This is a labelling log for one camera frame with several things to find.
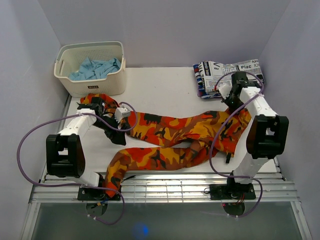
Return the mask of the orange camouflage trousers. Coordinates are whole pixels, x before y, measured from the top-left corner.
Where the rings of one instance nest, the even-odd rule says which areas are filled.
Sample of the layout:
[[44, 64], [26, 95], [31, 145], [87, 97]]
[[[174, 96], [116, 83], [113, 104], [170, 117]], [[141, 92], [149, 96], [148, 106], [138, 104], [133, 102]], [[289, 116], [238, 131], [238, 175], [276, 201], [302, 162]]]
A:
[[176, 118], [137, 112], [127, 118], [127, 135], [154, 144], [118, 151], [109, 163], [103, 187], [112, 198], [128, 171], [175, 171], [200, 165], [218, 152], [234, 156], [237, 143], [249, 125], [247, 109], [231, 115], [210, 110], [196, 116]]

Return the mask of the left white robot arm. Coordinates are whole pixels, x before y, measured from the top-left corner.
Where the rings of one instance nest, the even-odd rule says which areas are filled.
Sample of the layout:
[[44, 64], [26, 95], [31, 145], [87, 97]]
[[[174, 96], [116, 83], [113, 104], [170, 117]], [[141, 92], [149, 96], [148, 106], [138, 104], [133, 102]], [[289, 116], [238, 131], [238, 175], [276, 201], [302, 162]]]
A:
[[46, 138], [47, 173], [59, 178], [90, 186], [88, 193], [100, 200], [106, 195], [103, 177], [86, 166], [81, 140], [90, 127], [104, 131], [106, 137], [116, 145], [126, 145], [127, 126], [120, 126], [121, 120], [131, 115], [126, 107], [116, 106], [115, 113], [107, 113], [107, 102], [101, 97], [93, 97], [91, 103], [79, 103], [76, 117], [57, 134]]

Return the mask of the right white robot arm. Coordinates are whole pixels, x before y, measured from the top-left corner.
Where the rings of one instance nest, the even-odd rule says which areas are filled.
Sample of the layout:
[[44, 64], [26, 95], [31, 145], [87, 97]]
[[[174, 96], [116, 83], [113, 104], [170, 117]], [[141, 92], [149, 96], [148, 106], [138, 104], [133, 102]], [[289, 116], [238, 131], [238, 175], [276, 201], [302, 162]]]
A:
[[261, 92], [262, 83], [249, 80], [247, 75], [244, 71], [232, 73], [231, 85], [221, 84], [217, 88], [232, 112], [239, 113], [244, 106], [252, 118], [246, 138], [247, 152], [222, 187], [222, 192], [232, 199], [241, 195], [255, 198], [253, 178], [265, 163], [284, 152], [289, 128], [289, 119], [277, 114], [267, 103]]

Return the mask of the newspaper print folded trousers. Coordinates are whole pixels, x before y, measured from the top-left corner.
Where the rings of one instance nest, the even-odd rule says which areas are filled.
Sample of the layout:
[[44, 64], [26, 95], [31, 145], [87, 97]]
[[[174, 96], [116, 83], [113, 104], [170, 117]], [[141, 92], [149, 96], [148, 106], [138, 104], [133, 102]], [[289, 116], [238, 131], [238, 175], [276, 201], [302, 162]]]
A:
[[198, 73], [206, 94], [217, 94], [214, 86], [217, 81], [227, 73], [246, 71], [256, 75], [263, 83], [264, 76], [258, 59], [245, 60], [237, 63], [220, 63], [215, 61], [202, 61], [198, 64]]

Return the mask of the blue patterned folded trousers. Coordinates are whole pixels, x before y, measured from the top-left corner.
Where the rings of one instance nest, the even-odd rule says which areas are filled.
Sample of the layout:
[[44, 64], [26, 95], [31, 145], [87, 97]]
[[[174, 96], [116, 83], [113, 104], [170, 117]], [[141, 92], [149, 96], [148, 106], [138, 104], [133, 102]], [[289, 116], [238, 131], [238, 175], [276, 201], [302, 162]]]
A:
[[193, 71], [195, 75], [195, 80], [197, 82], [197, 89], [203, 89], [205, 92], [203, 96], [201, 97], [202, 99], [215, 99], [215, 98], [221, 98], [222, 96], [220, 93], [214, 93], [214, 92], [209, 92], [207, 93], [205, 90], [205, 83], [203, 78], [201, 77], [200, 71], [199, 71], [199, 64], [194, 64], [193, 65]]

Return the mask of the purple folded trousers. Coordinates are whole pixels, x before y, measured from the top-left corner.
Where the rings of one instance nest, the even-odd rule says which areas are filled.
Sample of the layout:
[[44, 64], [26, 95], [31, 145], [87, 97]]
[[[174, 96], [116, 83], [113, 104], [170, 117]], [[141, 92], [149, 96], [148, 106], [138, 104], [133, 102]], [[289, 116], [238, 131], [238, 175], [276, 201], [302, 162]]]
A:
[[197, 96], [200, 97], [200, 98], [202, 98], [205, 93], [206, 93], [206, 92], [204, 91], [203, 88], [199, 88], [199, 89], [197, 90]]

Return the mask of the light blue cloth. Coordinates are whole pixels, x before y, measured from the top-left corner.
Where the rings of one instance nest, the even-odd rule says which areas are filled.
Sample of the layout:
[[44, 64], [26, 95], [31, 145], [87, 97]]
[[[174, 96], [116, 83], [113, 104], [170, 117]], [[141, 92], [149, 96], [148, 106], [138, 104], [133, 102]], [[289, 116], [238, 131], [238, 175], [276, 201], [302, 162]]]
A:
[[106, 79], [108, 74], [120, 70], [121, 62], [117, 58], [110, 60], [90, 60], [88, 57], [81, 63], [78, 71], [71, 72], [68, 78], [71, 81], [89, 81]]

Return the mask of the white perforated plastic basket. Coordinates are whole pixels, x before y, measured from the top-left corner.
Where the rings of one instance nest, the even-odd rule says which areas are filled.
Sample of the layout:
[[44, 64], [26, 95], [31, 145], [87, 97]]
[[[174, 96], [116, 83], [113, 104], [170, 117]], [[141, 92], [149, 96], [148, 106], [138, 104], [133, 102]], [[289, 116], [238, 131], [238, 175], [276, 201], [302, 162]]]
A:
[[[119, 70], [107, 74], [104, 78], [71, 80], [70, 73], [77, 72], [86, 58], [94, 61], [109, 61], [115, 58], [120, 63]], [[123, 44], [119, 41], [98, 41], [65, 45], [57, 54], [53, 74], [74, 98], [82, 98], [90, 93], [109, 96], [122, 94], [127, 85]]]

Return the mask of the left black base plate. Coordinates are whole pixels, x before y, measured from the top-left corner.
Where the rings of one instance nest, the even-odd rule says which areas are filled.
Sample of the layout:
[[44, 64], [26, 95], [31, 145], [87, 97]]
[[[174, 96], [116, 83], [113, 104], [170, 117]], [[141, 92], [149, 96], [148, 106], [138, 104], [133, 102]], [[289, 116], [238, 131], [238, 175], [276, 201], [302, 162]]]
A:
[[93, 188], [79, 188], [77, 198], [78, 201], [104, 201], [106, 199], [110, 201], [120, 201], [121, 197], [119, 194], [115, 194], [112, 198], [109, 198], [104, 190], [93, 189]]

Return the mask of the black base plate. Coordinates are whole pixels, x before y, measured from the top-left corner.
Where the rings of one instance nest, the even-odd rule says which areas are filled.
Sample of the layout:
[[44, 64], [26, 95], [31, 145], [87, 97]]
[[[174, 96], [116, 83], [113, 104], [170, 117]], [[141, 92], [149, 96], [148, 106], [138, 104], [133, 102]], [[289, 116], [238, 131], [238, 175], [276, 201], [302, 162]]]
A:
[[112, 198], [109, 198], [104, 190], [93, 189], [93, 188], [79, 188], [77, 198], [78, 201], [104, 201], [106, 199], [110, 201], [120, 201], [121, 197], [119, 194], [115, 194]]
[[210, 184], [211, 200], [255, 200], [256, 194], [252, 183], [235, 185]]

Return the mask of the aluminium rail frame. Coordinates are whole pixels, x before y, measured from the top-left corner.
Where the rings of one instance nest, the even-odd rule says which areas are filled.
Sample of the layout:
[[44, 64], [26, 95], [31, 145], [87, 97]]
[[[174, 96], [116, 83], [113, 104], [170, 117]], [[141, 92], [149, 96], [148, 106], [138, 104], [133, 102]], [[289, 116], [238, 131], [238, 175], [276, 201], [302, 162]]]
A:
[[[256, 177], [263, 185], [261, 201], [290, 203], [302, 239], [312, 239], [294, 182], [285, 180], [279, 171], [258, 173]], [[126, 180], [122, 184], [121, 192], [127, 204], [208, 203], [210, 196], [204, 193], [205, 188], [210, 184], [224, 182], [223, 177], [212, 173], [142, 174]], [[36, 186], [31, 192], [20, 237], [22, 240], [32, 238], [42, 203], [78, 202], [79, 188], [71, 186], [68, 180], [47, 175], [44, 183], [49, 187]]]

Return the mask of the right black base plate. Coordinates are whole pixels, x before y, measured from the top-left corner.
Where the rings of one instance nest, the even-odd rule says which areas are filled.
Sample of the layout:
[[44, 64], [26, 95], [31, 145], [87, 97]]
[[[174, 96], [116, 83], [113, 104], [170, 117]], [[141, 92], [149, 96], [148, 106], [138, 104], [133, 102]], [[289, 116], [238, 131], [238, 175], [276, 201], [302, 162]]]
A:
[[255, 200], [256, 194], [252, 183], [235, 185], [210, 184], [211, 200]]

